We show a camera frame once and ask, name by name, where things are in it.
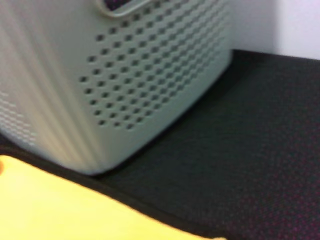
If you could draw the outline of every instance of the white wall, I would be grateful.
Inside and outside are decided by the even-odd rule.
[[[320,59],[320,0],[231,0],[234,48]]]

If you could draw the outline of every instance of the black fabric surface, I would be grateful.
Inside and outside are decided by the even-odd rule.
[[[219,82],[118,169],[92,179],[33,164],[204,236],[317,240],[319,135],[320,61],[235,51]]]

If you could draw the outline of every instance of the yellow cloth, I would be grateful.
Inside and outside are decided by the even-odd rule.
[[[160,223],[108,196],[23,161],[0,156],[0,239],[205,238]]]

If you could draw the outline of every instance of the yellow towel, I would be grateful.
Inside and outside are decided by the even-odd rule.
[[[0,156],[1,240],[201,240],[92,189]]]

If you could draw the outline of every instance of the black mat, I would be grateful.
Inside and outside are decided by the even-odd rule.
[[[319,136],[320,61],[235,51],[219,82],[118,169],[89,179],[33,164],[204,236],[317,240]]]

